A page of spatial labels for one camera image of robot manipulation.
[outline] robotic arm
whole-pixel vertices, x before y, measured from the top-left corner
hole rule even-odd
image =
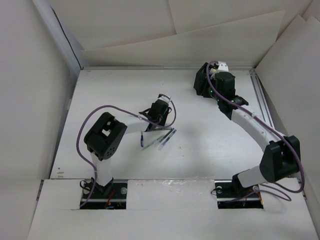
[[[261,163],[251,169],[237,173],[232,177],[232,190],[236,197],[241,197],[243,192],[250,187],[262,183],[275,183],[299,171],[299,166],[288,147],[246,112],[234,107],[217,96],[209,86],[205,63],[197,72],[194,88],[197,95],[217,100],[218,107],[231,121],[242,127],[260,146],[263,152]],[[225,62],[210,65],[210,80],[215,89],[229,101],[254,113],[249,103],[236,95],[235,77],[229,72]],[[291,144],[300,158],[300,142],[295,136],[286,137],[278,132]]]
[[[96,166],[96,184],[93,181],[86,187],[94,188],[96,198],[105,198],[110,195],[113,188],[111,172],[111,157],[115,154],[125,134],[134,132],[149,132],[155,125],[165,126],[167,116],[171,112],[170,98],[159,95],[151,107],[139,112],[149,122],[139,117],[114,117],[109,112],[103,113],[84,137],[92,162]]]

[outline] wire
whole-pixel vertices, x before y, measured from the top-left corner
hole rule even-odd
[[[245,196],[241,196],[241,197],[238,197],[238,198],[235,198],[235,199],[232,199],[232,200],[229,200],[229,201],[225,201],[225,202],[226,203],[234,203],[234,202],[237,202],[237,201],[239,201],[241,199],[246,199],[247,197],[249,197],[249,196],[251,196],[253,194],[258,194],[258,193],[267,193],[267,194],[271,194],[271,195],[273,195],[275,197],[278,197],[278,198],[283,199],[283,200],[288,201],[288,202],[292,201],[291,197],[288,194],[286,194],[284,191],[281,191],[280,189],[277,189],[277,188],[275,188],[273,186],[268,186],[268,185],[265,185],[265,184],[260,184],[260,185],[263,186],[263,187],[266,187],[266,188],[270,188],[270,189],[276,190],[276,191],[280,192],[281,194],[285,195],[287,198],[285,198],[283,196],[280,196],[280,195],[278,195],[278,194],[276,194],[276,193],[274,193],[272,191],[259,189],[259,190],[252,191],[252,192],[248,193]]]
[[[108,205],[110,205],[110,199],[112,198],[112,196],[115,194],[115,190],[113,189],[112,192],[110,193],[110,196],[108,198],[108,201],[106,201],[104,208],[106,209],[108,207]]]
[[[217,189],[216,189],[216,188],[215,188],[215,189],[213,189],[213,190],[210,192],[210,194],[211,194],[211,195],[215,195],[215,196],[217,196],[216,194],[214,194],[214,193],[213,193],[215,190],[217,190]]]
[[[87,182],[86,182],[85,180],[81,180],[81,181],[80,181],[80,187],[81,187],[83,190],[90,191],[90,188],[86,188],[85,186],[82,186],[82,183],[86,183],[86,184],[87,184]]]
[[[168,97],[167,95],[164,95],[164,94],[160,94],[160,95],[161,95],[161,96],[164,96],[165,98],[167,98],[167,99],[170,100],[170,102],[171,102],[171,104],[172,104],[172,106],[173,106],[173,110],[174,110],[174,118],[173,118],[173,121],[172,121],[169,125],[166,125],[166,126],[158,125],[158,124],[156,124],[156,123],[148,120],[147,118],[140,117],[140,116],[137,115],[137,114],[134,114],[134,113],[129,112],[129,111],[126,111],[126,110],[123,110],[123,109],[121,109],[121,108],[119,108],[119,107],[116,107],[116,106],[113,106],[113,105],[103,105],[103,106],[99,106],[99,107],[97,107],[96,109],[94,109],[92,112],[90,112],[89,115],[85,118],[85,120],[83,121],[83,123],[82,123],[82,125],[81,125],[81,127],[80,127],[79,133],[78,133],[78,135],[77,135],[75,147],[76,147],[76,151],[77,151],[78,155],[79,155],[85,162],[87,162],[88,164],[90,164],[90,166],[93,168],[93,171],[94,171],[94,180],[93,180],[93,185],[92,185],[92,188],[91,188],[91,190],[90,190],[90,192],[89,192],[89,195],[88,195],[88,197],[86,198],[86,200],[80,205],[80,208],[83,207],[83,206],[89,201],[89,199],[91,198],[91,195],[92,195],[92,193],[94,192],[94,189],[95,189],[95,186],[96,186],[96,182],[97,182],[97,177],[98,177],[98,176],[97,176],[97,167],[96,167],[90,160],[88,160],[88,159],[81,153],[81,151],[80,151],[80,138],[81,138],[81,134],[82,134],[82,132],[83,132],[83,130],[84,130],[84,128],[85,128],[85,125],[87,124],[88,120],[89,120],[89,119],[91,118],[91,116],[92,116],[93,114],[95,114],[97,111],[99,111],[99,110],[101,110],[101,109],[111,108],[111,109],[116,109],[116,110],[118,110],[118,111],[120,111],[120,112],[129,114],[129,115],[131,115],[131,116],[133,116],[133,117],[136,117],[136,118],[138,118],[138,119],[141,119],[141,120],[143,120],[143,121],[145,121],[145,122],[147,122],[147,123],[150,123],[150,124],[152,124],[152,125],[154,125],[154,126],[156,126],[156,127],[158,127],[158,128],[161,128],[161,129],[169,128],[169,127],[171,127],[171,126],[175,123],[176,118],[177,118],[176,106],[175,106],[174,102],[170,99],[170,97]]]
[[[225,98],[224,96],[222,96],[216,89],[215,87],[212,85],[211,83],[211,80],[210,80],[210,76],[209,76],[209,66],[210,64],[212,63],[219,63],[218,61],[216,60],[213,60],[213,61],[210,61],[207,66],[206,66],[206,78],[207,78],[207,81],[210,85],[210,87],[212,88],[212,90],[214,91],[214,93],[219,97],[221,98],[222,100],[224,100],[225,102],[227,102],[228,104],[242,110],[243,112],[245,112],[246,114],[248,114],[249,116],[251,116],[254,120],[256,120],[260,125],[264,126],[266,129],[268,129],[270,132],[272,132],[273,134],[275,134],[278,138],[280,138],[284,144],[289,148],[289,150],[292,152],[295,160],[296,160],[296,163],[298,164],[299,166],[299,170],[300,170],[300,173],[301,173],[301,186],[298,190],[291,190],[291,189],[288,189],[286,188],[285,186],[282,186],[281,184],[279,183],[274,183],[275,185],[279,186],[280,188],[290,192],[290,193],[294,193],[294,194],[298,194],[298,193],[301,193],[304,188],[305,188],[305,173],[304,173],[304,168],[301,164],[301,161],[300,161],[300,158],[298,156],[298,154],[296,153],[296,151],[294,150],[294,148],[290,145],[290,143],[281,135],[279,134],[276,130],[274,130],[272,127],[270,127],[268,124],[266,124],[263,120],[261,120],[259,117],[255,116],[252,112],[250,112],[249,110],[247,110],[246,108],[234,103],[234,102],[231,102],[230,100],[228,100],[227,98]]]
[[[53,11],[53,13],[54,13],[54,15],[55,15],[56,19],[58,20],[58,23],[59,23],[60,28],[61,28],[61,30],[62,30],[62,32],[63,32],[63,35],[65,36],[66,40],[68,41],[69,46],[70,46],[70,48],[71,48],[71,50],[72,50],[72,52],[73,52],[73,55],[74,55],[74,57],[75,57],[76,61],[77,61],[77,62],[78,62],[78,64],[79,64],[80,70],[83,70],[84,68],[83,68],[83,67],[81,67],[81,64],[80,64],[80,62],[79,62],[79,60],[78,60],[78,58],[77,58],[77,55],[75,54],[75,51],[74,51],[74,49],[72,48],[72,45],[71,45],[71,43],[70,43],[70,41],[69,41],[69,39],[68,39],[68,37],[67,37],[67,35],[66,35],[66,33],[65,33],[65,30],[64,30],[64,28],[63,28],[63,27],[62,27],[62,25],[61,25],[61,22],[60,22],[60,20],[59,20],[59,18],[58,18],[58,16],[57,16],[57,14],[56,14],[56,11],[55,11],[52,7],[51,7],[51,9],[52,9],[52,11]]]

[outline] cardboard sheet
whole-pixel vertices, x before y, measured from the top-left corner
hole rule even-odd
[[[0,183],[0,238],[25,240],[34,217],[41,180]]]
[[[320,21],[320,0],[313,0],[308,9],[303,14],[304,20],[308,20],[311,16],[314,16]]]
[[[298,188],[296,179],[280,182],[288,188]],[[163,188],[161,182],[155,181],[153,186],[149,184],[144,188],[145,181],[134,181],[135,185],[129,183],[129,186],[131,193],[138,189],[139,199],[134,201],[128,189],[127,201],[133,202],[127,204],[131,209],[69,210],[71,202],[79,205],[79,179],[46,180],[44,183],[42,189],[46,194],[40,195],[28,240],[318,239],[302,194],[289,193],[292,202],[284,202],[262,192],[264,209],[221,210],[217,208],[216,198],[210,195],[210,190],[192,197],[179,196],[188,192],[198,193],[195,189],[198,184],[187,184],[180,191],[174,191],[174,187]],[[52,196],[59,197],[58,205]],[[156,196],[162,199],[160,205],[155,200]],[[195,208],[202,198],[207,199],[207,205]],[[175,203],[179,203],[177,208],[170,205]]]
[[[311,0],[169,0],[176,32],[184,33],[209,26],[285,10],[279,32],[297,14],[303,14]]]
[[[48,0],[84,49],[176,34],[167,0]]]
[[[155,40],[83,51],[92,66],[202,65],[219,59],[252,66],[277,38],[284,11],[277,11]]]
[[[256,68],[289,135],[300,141],[301,161],[318,200],[319,62],[320,22],[297,16]]]

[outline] white enclosure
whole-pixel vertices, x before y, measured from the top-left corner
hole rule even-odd
[[[87,222],[98,239],[145,229],[141,239],[317,239],[320,0],[10,0],[0,12],[0,239],[90,238]],[[305,198],[263,194],[265,210],[236,210],[236,218],[214,208],[212,180],[257,166],[263,152],[213,99],[196,95],[195,74],[211,60],[231,66],[236,94],[266,122],[298,137]],[[159,93],[177,107],[172,140],[141,151],[131,133],[111,160],[113,176],[129,180],[128,209],[72,210],[79,180],[93,176],[75,147],[86,115],[104,104],[137,113]],[[83,140],[80,149],[90,158]],[[185,179],[197,180],[180,194]],[[100,231],[97,220],[113,227]]]

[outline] black mount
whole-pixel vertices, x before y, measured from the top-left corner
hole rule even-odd
[[[218,107],[222,113],[224,113],[230,120],[232,116],[232,111],[237,109],[237,107],[230,105],[229,103],[222,100],[215,92],[211,89],[207,80],[207,69],[208,63],[206,62],[200,70],[196,73],[193,88],[196,90],[196,94],[203,96],[204,98],[213,98],[218,102]],[[218,69],[219,66],[214,64],[209,66],[210,69]],[[242,106],[249,105],[249,103],[241,96],[236,95],[235,89],[235,76],[230,72],[220,71],[210,79],[214,88],[229,101]]]
[[[161,99],[158,99],[154,103],[152,103],[151,107],[139,112],[139,114],[145,116],[151,122],[158,124],[160,126],[164,126],[167,121],[168,114],[171,113],[171,107],[169,104]],[[148,125],[146,132],[154,130],[156,126],[151,123]]]
[[[109,159],[115,154],[126,130],[125,124],[117,121],[109,112],[104,112],[85,135],[84,143],[100,161]]]
[[[263,209],[261,196],[257,193],[242,198],[238,201],[230,202],[231,200],[241,198],[250,194],[253,191],[253,186],[237,192],[233,188],[231,180],[215,180],[215,193],[217,206],[219,209]]]
[[[295,136],[284,137],[293,147],[300,158],[300,142]],[[271,141],[265,147],[260,163],[260,171],[263,177],[274,183],[299,171],[299,165],[287,145],[283,141]]]

